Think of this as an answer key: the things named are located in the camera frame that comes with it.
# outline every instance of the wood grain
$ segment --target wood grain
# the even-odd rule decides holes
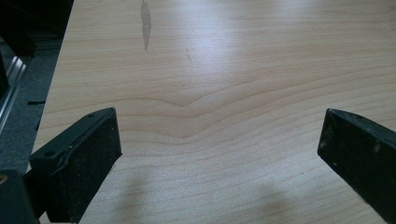
[[[317,147],[329,107],[396,130],[394,1],[144,3],[72,10],[35,149],[115,106],[123,151],[81,223],[383,222]]]

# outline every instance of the black bracket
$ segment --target black bracket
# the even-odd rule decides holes
[[[396,133],[362,116],[328,109],[319,156],[388,223],[396,223]]]
[[[115,108],[91,113],[30,157],[23,177],[0,171],[1,223],[79,222],[121,156]]]

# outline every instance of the light wood board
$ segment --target light wood board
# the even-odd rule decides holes
[[[396,130],[395,95],[394,1],[76,0],[35,150],[117,108],[81,223],[381,223],[317,148],[329,107]]]

